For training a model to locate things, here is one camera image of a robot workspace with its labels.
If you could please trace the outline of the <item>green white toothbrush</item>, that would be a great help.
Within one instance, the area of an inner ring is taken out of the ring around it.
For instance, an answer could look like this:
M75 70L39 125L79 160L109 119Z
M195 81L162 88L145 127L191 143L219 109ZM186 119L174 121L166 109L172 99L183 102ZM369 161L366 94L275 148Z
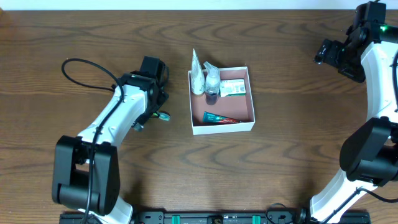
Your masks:
M163 121L170 121L170 115L165 112L156 111L152 114L151 118L161 119Z

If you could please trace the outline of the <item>white hair product tube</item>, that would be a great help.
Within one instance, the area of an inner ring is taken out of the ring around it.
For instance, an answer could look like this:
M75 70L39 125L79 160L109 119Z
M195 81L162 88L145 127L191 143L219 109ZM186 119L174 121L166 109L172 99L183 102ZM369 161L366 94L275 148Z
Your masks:
M194 95L205 92L205 76L195 49L193 49L190 89Z

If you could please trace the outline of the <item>clear pump bottle blue liquid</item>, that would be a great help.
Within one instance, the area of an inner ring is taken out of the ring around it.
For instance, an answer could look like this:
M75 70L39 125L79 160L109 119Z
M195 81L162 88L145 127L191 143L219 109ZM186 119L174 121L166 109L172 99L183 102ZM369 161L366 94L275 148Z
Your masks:
M205 80L206 103L208 105L214 105L218 100L220 91L220 71L217 67L209 62L205 62L204 66L207 71Z

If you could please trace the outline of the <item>green toothpaste tube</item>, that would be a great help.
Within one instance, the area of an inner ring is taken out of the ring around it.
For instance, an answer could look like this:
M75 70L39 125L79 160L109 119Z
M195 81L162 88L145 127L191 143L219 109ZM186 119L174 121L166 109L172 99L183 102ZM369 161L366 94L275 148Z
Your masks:
M239 124L243 123L242 121L234 118L229 118L225 116L221 116L218 114L209 113L207 111L204 112L202 121L204 123L215 123L215 124Z

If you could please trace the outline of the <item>green white soap box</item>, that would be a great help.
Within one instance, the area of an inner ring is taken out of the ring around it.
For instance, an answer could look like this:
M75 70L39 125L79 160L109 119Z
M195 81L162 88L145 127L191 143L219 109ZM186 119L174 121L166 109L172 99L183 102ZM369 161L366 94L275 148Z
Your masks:
M241 96L246 94L244 79L222 80L220 82L220 97Z

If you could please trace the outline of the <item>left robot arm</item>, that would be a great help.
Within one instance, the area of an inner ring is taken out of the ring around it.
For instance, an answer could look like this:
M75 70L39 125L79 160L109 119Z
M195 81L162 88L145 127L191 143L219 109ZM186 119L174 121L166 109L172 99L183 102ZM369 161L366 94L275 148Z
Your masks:
M131 128L144 123L168 99L168 73L124 74L99 116L78 136L55 145L52 200L88 211L101 223L130 223L133 207L120 194L118 149Z

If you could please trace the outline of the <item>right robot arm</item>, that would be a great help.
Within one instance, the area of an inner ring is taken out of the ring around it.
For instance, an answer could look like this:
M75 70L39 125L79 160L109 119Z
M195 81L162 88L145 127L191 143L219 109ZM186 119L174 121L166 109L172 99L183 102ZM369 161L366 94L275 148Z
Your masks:
M365 20L346 34L345 42L324 40L314 61L366 83L367 118L343 143L336 175L310 199L309 222L339 223L363 195L397 181L397 28Z

